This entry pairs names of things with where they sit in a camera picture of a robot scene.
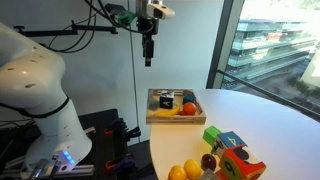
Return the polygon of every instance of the banana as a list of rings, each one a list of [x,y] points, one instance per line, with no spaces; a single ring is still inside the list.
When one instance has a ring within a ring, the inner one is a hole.
[[[153,116],[174,116],[174,115],[178,115],[179,112],[180,112],[180,107],[176,106],[171,110],[155,113],[153,114]]]

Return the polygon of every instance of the white table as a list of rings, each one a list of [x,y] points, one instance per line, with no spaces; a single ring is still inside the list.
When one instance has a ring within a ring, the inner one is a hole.
[[[150,150],[159,180],[173,165],[198,162],[211,147],[204,130],[234,131],[267,169],[260,179],[320,179],[320,123],[300,112],[254,95],[228,90],[195,91],[207,115],[205,125],[153,125]]]

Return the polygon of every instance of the plastic fruit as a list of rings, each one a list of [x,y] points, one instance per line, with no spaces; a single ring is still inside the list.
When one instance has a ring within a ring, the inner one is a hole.
[[[168,180],[187,180],[187,173],[181,166],[173,166],[169,172]]]
[[[173,109],[155,113],[155,114],[153,114],[153,116],[174,116],[174,115],[178,115],[179,112],[180,112],[180,107],[175,106]]]
[[[183,105],[183,113],[187,116],[193,116],[197,112],[197,106],[192,102],[187,102]]]
[[[214,171],[217,166],[216,159],[211,154],[205,154],[201,159],[201,168],[205,171],[207,169],[211,169]]]
[[[186,171],[189,180],[198,180],[202,174],[199,163],[191,159],[184,163],[184,170]]]

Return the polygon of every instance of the green toy block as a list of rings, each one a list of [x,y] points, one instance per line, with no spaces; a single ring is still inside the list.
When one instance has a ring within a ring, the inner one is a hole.
[[[204,139],[210,146],[213,146],[217,136],[222,132],[214,126],[208,127],[204,133],[202,139]]]

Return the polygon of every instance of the orange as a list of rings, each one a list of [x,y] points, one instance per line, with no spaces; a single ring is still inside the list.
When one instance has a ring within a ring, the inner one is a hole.
[[[189,180],[198,180],[202,174],[199,163],[192,159],[189,159],[184,163],[184,170],[186,171]]]
[[[197,111],[197,106],[192,102],[187,102],[183,105],[183,112],[185,115],[195,115]]]
[[[173,166],[169,172],[168,180],[187,180],[187,173],[181,166]]]

